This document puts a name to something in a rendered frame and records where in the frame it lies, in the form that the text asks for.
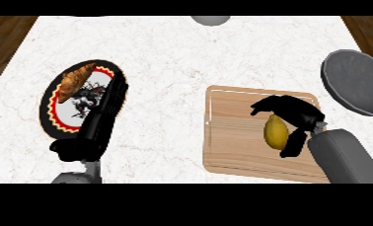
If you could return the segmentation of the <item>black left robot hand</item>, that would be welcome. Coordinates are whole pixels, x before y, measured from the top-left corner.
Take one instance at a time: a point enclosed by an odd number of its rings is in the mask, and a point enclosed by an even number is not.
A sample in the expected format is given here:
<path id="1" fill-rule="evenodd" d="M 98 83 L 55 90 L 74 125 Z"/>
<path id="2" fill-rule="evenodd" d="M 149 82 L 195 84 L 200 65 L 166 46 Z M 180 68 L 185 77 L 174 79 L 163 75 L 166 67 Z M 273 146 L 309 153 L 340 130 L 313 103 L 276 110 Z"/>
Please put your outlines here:
<path id="1" fill-rule="evenodd" d="M 129 84 L 124 76 L 117 73 L 110 82 L 99 106 L 90 111 L 77 137 L 59 139 L 51 150 L 59 154 L 65 162 L 95 162 L 101 159 L 111 139 L 117 115 L 121 111 Z"/>

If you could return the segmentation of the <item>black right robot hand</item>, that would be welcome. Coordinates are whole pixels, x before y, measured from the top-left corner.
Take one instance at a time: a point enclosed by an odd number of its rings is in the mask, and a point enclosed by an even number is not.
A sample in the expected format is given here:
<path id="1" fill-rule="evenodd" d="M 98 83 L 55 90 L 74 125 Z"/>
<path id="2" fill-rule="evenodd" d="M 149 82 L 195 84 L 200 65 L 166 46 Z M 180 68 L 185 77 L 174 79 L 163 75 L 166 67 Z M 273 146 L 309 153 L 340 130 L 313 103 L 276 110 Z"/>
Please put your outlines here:
<path id="1" fill-rule="evenodd" d="M 282 149 L 281 157 L 298 157 L 307 142 L 307 132 L 316 132 L 326 126 L 325 114 L 315 105 L 288 95 L 264 98 L 251 108 L 253 115 L 259 112 L 273 112 L 297 128 Z"/>

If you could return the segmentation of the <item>yellow lemon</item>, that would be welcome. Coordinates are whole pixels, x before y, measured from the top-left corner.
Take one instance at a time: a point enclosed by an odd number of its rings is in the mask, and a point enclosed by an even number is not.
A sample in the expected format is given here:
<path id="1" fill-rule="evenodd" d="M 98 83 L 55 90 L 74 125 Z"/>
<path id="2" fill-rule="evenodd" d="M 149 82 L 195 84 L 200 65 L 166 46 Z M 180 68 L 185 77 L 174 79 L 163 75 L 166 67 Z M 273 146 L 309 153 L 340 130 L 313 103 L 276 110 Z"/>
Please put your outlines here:
<path id="1" fill-rule="evenodd" d="M 266 122 L 264 139 L 273 149 L 284 150 L 287 148 L 289 140 L 289 129 L 284 120 L 275 114 L 270 115 Z"/>

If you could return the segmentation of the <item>dark grey pan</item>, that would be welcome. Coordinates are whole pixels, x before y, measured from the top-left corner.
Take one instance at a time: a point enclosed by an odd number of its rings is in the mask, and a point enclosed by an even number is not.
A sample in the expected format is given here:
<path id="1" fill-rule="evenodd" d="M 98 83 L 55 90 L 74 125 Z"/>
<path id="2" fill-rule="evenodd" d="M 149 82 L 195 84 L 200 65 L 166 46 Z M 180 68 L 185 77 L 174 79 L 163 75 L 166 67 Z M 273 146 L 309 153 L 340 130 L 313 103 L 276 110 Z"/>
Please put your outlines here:
<path id="1" fill-rule="evenodd" d="M 353 49 L 337 50 L 322 62 L 320 78 L 341 105 L 373 116 L 373 57 Z"/>

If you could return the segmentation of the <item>pale wooden cutting board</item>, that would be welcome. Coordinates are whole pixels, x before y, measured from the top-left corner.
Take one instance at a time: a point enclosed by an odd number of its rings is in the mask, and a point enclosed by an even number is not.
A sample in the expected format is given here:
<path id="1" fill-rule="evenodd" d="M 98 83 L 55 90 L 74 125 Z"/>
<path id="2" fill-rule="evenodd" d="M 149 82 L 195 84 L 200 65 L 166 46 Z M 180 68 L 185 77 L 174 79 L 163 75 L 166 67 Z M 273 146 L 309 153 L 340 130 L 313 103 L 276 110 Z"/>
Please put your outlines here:
<path id="1" fill-rule="evenodd" d="M 312 93 L 210 86 L 205 92 L 202 165 L 219 174 L 328 183 L 309 147 L 295 158 L 282 158 L 264 140 L 272 113 L 253 115 L 251 105 L 272 95 L 289 95 L 319 108 Z"/>

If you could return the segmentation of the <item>black patterned plate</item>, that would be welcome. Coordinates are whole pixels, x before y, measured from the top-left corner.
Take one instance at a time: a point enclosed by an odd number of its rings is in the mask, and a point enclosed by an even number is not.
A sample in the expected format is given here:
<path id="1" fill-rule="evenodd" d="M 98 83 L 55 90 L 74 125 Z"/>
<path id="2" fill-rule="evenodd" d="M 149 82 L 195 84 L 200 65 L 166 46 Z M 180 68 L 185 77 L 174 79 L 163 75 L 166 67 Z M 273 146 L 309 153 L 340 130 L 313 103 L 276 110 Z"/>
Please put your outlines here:
<path id="1" fill-rule="evenodd" d="M 77 94 L 61 104 L 62 75 L 95 63 L 93 72 Z M 40 123 L 54 139 L 74 138 L 93 107 L 99 105 L 108 84 L 121 68 L 108 60 L 95 59 L 76 63 L 57 77 L 45 92 L 40 104 Z"/>

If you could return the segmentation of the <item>brown croissant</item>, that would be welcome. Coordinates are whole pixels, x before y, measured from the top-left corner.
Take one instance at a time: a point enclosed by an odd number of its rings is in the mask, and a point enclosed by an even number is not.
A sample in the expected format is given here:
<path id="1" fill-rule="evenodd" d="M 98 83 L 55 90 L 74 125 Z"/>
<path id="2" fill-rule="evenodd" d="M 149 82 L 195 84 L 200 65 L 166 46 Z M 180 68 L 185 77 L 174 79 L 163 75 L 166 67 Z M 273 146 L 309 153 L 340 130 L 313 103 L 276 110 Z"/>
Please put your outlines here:
<path id="1" fill-rule="evenodd" d="M 59 103 L 62 104 L 79 92 L 83 87 L 93 70 L 96 68 L 96 63 L 89 63 L 83 65 L 77 70 L 65 73 L 62 75 L 62 84 L 59 90 Z"/>

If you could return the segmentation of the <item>grey round object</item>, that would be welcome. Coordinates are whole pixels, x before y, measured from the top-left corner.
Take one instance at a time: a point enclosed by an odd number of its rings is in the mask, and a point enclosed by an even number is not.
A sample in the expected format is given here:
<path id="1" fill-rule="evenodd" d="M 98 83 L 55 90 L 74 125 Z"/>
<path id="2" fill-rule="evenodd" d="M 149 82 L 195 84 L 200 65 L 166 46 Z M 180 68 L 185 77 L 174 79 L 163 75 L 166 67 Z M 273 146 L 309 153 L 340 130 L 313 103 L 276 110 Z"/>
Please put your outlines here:
<path id="1" fill-rule="evenodd" d="M 192 19 L 204 26 L 216 27 L 223 25 L 230 17 L 229 16 L 192 16 Z"/>

